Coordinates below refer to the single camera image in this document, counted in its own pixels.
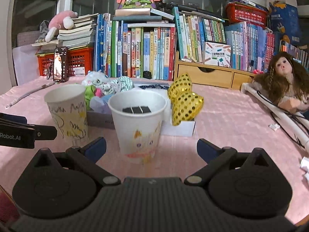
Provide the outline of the gold sequin bow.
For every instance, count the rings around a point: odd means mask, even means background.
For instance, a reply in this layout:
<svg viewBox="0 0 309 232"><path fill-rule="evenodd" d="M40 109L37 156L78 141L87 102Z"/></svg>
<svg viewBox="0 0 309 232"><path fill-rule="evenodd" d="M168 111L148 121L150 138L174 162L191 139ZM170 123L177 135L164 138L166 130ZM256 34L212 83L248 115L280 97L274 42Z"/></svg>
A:
<svg viewBox="0 0 309 232"><path fill-rule="evenodd" d="M174 126L178 126L182 121L192 121L203 108L204 98L193 92L192 87L189 74L183 73L168 89Z"/></svg>

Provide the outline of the green fabric scrunchie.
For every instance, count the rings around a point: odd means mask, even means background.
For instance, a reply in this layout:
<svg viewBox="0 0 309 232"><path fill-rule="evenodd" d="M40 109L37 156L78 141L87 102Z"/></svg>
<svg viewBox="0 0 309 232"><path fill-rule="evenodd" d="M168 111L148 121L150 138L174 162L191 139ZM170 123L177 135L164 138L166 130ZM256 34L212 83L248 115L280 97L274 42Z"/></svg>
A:
<svg viewBox="0 0 309 232"><path fill-rule="evenodd" d="M90 100L95 96L96 87L94 85L87 85L85 87L85 103L86 110L90 111Z"/></svg>

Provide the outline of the navy patterned fabric pouch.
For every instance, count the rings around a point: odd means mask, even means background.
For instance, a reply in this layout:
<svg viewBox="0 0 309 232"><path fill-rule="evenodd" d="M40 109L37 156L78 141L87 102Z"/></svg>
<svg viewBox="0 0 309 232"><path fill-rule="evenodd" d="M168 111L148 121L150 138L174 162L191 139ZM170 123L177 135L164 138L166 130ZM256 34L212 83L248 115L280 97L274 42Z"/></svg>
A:
<svg viewBox="0 0 309 232"><path fill-rule="evenodd" d="M149 84L149 85L141 85L139 88L146 90L146 89L158 89L158 90L168 90L169 86L167 85L160 85L160 84Z"/></svg>

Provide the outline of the white shallow box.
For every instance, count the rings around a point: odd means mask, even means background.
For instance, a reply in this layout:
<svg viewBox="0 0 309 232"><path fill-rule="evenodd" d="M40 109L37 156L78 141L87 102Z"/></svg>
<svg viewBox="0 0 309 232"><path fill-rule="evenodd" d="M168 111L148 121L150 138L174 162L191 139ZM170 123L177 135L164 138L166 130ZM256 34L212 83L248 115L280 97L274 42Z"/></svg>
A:
<svg viewBox="0 0 309 232"><path fill-rule="evenodd" d="M172 125L172 103L166 89L150 85L135 87L108 97L108 101L97 96L90 100L92 109L87 112L88 125L120 131L155 132L166 136L191 137L195 129L194 120L182 120Z"/></svg>

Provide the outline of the pink tablecloth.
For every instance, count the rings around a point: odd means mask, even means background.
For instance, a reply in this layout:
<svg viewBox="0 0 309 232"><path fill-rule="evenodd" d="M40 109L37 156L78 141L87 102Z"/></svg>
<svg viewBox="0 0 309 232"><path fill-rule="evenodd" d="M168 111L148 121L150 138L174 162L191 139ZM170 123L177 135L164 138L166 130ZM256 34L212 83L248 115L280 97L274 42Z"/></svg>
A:
<svg viewBox="0 0 309 232"><path fill-rule="evenodd" d="M27 84L12 87L1 95L1 112L25 116L29 123L54 125L48 107L43 100L45 94L63 84L56 84L40 90L9 109L5 106L13 99L48 83L38 78ZM116 175L125 177L181 177L196 172L205 166L197 155L196 144L204 138L219 147L230 146L240 152L250 152L255 147L266 150L280 168L293 189L286 217L297 223L308 215L308 183L300 161L307 153L278 129L266 107L254 97L239 91L213 86L193 85L193 91L204 98L204 106L195 119L192 137L160 136L155 157L146 165L124 161L120 155L117 135L114 129L88 128L90 141L103 136L107 142L106 154L97 162L99 166ZM38 149L48 147L53 152L65 151L69 146L61 137L52 141L36 141L35 149L17 149L1 146L1 186L12 193L13 186Z"/></svg>

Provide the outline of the paper cup with black scribbles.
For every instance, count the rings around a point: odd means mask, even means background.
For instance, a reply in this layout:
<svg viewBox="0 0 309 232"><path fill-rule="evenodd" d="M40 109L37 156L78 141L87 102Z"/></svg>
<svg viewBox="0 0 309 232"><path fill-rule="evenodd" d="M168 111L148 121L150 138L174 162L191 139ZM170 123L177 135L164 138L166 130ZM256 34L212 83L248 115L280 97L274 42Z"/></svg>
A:
<svg viewBox="0 0 309 232"><path fill-rule="evenodd" d="M88 140L86 87L68 84L44 96L58 134L70 146L81 147Z"/></svg>

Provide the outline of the miniature bicycle model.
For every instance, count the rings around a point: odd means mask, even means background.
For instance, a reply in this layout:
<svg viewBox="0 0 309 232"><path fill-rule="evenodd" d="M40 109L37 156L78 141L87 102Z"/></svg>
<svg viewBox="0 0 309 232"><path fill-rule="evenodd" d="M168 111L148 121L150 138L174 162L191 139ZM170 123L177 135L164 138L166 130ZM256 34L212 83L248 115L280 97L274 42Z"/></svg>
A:
<svg viewBox="0 0 309 232"><path fill-rule="evenodd" d="M53 68L54 68L54 61L52 59L48 59L49 65L47 68L47 80L53 80Z"/></svg>

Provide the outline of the small white paper scrap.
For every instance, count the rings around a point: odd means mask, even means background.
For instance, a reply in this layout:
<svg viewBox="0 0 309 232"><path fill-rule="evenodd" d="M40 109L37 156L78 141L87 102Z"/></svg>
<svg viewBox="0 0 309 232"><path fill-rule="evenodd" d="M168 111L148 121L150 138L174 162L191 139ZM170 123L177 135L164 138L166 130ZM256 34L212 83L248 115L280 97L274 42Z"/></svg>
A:
<svg viewBox="0 0 309 232"><path fill-rule="evenodd" d="M280 129L280 125L278 123L273 123L271 125L269 125L269 128L272 129L273 131L277 131L278 129Z"/></svg>

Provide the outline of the paper cup with binder clips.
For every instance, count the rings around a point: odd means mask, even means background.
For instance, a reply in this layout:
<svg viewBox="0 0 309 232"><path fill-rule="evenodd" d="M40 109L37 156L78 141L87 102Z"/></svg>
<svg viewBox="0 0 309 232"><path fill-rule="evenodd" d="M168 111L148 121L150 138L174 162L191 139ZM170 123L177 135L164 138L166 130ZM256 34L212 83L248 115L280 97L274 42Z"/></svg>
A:
<svg viewBox="0 0 309 232"><path fill-rule="evenodd" d="M167 106L159 93L131 89L114 94L108 101L121 155L132 163L148 163L155 154ZM150 113L129 114L123 108L148 106Z"/></svg>

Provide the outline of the black binder clips in cup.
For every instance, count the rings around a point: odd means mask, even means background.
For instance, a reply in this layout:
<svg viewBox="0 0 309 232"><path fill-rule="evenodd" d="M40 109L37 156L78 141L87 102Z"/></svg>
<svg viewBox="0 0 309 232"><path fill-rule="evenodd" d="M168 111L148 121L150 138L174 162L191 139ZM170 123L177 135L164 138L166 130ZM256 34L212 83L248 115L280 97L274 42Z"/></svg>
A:
<svg viewBox="0 0 309 232"><path fill-rule="evenodd" d="M134 106L123 108L123 112L129 114L147 114L151 111L148 106Z"/></svg>

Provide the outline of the smartphone on stand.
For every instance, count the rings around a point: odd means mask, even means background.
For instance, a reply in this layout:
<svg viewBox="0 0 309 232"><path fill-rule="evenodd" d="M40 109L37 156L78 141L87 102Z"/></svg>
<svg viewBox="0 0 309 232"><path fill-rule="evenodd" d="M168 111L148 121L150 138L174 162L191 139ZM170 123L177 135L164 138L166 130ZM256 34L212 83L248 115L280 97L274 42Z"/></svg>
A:
<svg viewBox="0 0 309 232"><path fill-rule="evenodd" d="M68 80L68 48L59 47L54 50L53 81L63 83Z"/></svg>

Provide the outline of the white plush toy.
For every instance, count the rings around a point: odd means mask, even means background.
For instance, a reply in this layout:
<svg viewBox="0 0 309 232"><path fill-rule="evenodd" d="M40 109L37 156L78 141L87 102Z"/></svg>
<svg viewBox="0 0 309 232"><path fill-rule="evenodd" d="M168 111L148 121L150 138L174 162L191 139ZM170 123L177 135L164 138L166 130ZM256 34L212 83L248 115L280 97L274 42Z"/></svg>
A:
<svg viewBox="0 0 309 232"><path fill-rule="evenodd" d="M112 81L106 74L101 71L89 71L81 84L83 86L93 85L97 89L101 89L104 95L110 95L114 93Z"/></svg>

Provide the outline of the green white checked cloth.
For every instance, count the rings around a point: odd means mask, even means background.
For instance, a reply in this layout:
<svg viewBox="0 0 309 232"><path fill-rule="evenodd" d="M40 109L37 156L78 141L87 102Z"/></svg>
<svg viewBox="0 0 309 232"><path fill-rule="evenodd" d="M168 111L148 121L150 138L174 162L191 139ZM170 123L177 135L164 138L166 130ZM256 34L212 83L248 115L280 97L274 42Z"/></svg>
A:
<svg viewBox="0 0 309 232"><path fill-rule="evenodd" d="M107 82L105 85L104 92L107 94L116 94L118 92L129 91L134 87L131 78L127 76L121 76Z"/></svg>

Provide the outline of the wooden drawer organiser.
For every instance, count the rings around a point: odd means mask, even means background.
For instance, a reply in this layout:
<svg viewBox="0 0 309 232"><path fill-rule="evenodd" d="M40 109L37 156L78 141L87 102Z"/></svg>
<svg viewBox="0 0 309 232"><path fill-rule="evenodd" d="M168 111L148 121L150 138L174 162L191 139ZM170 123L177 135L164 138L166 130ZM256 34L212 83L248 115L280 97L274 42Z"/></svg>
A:
<svg viewBox="0 0 309 232"><path fill-rule="evenodd" d="M184 73L188 73L194 84L217 86L240 91L243 83L250 83L254 78L251 72L232 68L211 66L196 62L185 62L179 59L180 54L175 54L174 80Z"/></svg>

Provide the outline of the crumpled white paper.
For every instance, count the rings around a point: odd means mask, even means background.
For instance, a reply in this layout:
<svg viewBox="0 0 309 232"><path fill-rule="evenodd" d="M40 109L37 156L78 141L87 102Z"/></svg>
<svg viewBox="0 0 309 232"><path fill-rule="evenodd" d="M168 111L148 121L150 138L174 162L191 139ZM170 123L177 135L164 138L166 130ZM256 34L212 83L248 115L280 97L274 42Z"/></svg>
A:
<svg viewBox="0 0 309 232"><path fill-rule="evenodd" d="M305 179L309 181L309 158L303 157L303 159L300 162L300 168L305 171Z"/></svg>

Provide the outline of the red plastic crate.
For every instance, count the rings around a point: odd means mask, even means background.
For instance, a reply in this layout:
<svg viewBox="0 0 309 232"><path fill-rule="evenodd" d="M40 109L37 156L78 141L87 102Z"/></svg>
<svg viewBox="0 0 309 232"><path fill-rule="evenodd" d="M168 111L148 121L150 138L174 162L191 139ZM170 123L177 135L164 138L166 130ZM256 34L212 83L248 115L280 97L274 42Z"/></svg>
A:
<svg viewBox="0 0 309 232"><path fill-rule="evenodd" d="M74 68L83 67L85 74L93 70L94 48L85 47L69 50L67 53L68 76L74 77ZM40 76L47 75L48 68L52 65L54 53L36 54Z"/></svg>

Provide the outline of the brown haired doll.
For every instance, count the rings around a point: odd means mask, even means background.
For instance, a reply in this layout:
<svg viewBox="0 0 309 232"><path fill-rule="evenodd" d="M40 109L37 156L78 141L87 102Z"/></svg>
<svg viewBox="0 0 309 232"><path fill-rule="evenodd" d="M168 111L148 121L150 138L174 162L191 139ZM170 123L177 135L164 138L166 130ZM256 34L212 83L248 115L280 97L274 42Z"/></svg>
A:
<svg viewBox="0 0 309 232"><path fill-rule="evenodd" d="M273 56L268 71L255 75L250 86L287 112L308 111L308 73L287 52Z"/></svg>

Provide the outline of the white patterned box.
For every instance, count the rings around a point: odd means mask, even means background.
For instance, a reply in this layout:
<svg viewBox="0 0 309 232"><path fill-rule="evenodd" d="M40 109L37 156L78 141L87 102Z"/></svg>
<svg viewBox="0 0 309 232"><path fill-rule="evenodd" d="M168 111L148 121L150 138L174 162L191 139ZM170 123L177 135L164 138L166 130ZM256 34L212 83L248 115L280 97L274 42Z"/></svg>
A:
<svg viewBox="0 0 309 232"><path fill-rule="evenodd" d="M230 68L231 46L222 43L204 43L203 64Z"/></svg>

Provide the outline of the grey plush toy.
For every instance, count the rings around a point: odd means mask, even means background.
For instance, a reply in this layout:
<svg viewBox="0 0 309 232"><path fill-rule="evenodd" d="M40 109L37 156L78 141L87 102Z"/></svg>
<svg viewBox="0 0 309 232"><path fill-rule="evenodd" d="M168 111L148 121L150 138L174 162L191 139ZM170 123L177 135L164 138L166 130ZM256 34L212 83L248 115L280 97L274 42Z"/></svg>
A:
<svg viewBox="0 0 309 232"><path fill-rule="evenodd" d="M45 42L45 37L49 32L49 21L43 20L39 26L40 36L35 40L35 43Z"/></svg>

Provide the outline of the right row of books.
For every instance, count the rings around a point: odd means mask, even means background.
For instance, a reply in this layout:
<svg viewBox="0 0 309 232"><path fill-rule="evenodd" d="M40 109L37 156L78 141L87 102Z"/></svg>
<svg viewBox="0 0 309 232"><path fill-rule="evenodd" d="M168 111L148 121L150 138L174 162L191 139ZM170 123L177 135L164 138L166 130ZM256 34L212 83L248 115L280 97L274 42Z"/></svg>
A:
<svg viewBox="0 0 309 232"><path fill-rule="evenodd" d="M267 25L261 27L242 21L230 24L212 13L188 6L171 4L178 30L178 44L181 61L203 64L204 43L220 43L231 46L230 68L263 73L268 70L272 57L281 51L308 68L308 51L284 41L279 32L271 28L268 5L259 6L247 0L229 0L256 7L268 12Z"/></svg>

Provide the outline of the stack of lying books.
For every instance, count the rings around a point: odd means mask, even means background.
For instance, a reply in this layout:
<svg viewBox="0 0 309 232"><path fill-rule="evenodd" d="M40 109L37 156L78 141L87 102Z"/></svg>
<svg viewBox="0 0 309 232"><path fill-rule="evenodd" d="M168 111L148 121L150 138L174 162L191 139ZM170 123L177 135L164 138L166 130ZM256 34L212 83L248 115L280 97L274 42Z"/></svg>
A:
<svg viewBox="0 0 309 232"><path fill-rule="evenodd" d="M96 20L98 14L88 14L84 16L78 15L73 19L74 28L67 30L61 29L59 33L49 42L33 43L33 47L41 47L41 49L54 49L56 47L68 47L69 49L93 46L97 37Z"/></svg>

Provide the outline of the row of upright books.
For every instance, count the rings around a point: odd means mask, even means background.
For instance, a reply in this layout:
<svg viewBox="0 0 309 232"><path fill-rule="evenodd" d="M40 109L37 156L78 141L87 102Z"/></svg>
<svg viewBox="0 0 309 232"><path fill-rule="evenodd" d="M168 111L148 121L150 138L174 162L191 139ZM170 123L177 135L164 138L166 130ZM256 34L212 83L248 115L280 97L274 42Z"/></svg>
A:
<svg viewBox="0 0 309 232"><path fill-rule="evenodd" d="M174 16L157 9L117 9L98 14L93 70L109 78L172 81L176 51Z"/></svg>

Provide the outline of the pink plush toy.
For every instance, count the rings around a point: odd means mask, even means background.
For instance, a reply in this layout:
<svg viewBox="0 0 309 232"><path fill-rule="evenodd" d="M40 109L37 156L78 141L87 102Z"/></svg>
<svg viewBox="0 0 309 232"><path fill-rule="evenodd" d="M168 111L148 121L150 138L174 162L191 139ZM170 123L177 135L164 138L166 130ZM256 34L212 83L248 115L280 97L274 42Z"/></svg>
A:
<svg viewBox="0 0 309 232"><path fill-rule="evenodd" d="M78 18L78 13L71 10L65 10L56 14L49 23L48 33L45 36L45 42L49 43L61 29L70 30L74 28L75 24L73 19L75 18Z"/></svg>

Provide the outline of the red basket on books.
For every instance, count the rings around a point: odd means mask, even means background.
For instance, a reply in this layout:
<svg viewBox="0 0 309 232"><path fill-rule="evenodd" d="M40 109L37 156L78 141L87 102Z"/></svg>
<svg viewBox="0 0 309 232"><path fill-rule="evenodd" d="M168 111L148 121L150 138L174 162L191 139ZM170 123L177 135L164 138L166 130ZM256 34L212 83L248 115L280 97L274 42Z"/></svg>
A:
<svg viewBox="0 0 309 232"><path fill-rule="evenodd" d="M256 7L229 3L225 7L226 15L230 24L246 21L257 26L266 27L268 12Z"/></svg>

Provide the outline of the blue cardboard box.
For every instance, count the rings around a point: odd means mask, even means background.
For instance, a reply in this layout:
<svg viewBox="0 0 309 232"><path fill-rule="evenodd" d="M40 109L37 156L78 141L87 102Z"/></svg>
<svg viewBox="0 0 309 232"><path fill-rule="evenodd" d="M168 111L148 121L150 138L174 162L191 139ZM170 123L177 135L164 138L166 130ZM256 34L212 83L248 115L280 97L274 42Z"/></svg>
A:
<svg viewBox="0 0 309 232"><path fill-rule="evenodd" d="M279 32L281 38L287 43L298 46L301 40L301 31L297 7L286 2L270 0L268 8L272 30Z"/></svg>

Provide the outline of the white plastic tube frame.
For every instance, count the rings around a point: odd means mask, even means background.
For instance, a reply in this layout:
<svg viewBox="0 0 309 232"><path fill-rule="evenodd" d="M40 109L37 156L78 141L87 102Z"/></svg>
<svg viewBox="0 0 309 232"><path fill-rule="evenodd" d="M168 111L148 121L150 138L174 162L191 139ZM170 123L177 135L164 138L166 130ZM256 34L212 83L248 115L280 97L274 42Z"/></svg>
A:
<svg viewBox="0 0 309 232"><path fill-rule="evenodd" d="M241 92L248 92L263 103L271 111L274 121L281 126L292 141L308 152L308 119L302 113L291 114L286 110L276 107L259 91L252 88L249 83L242 84Z"/></svg>

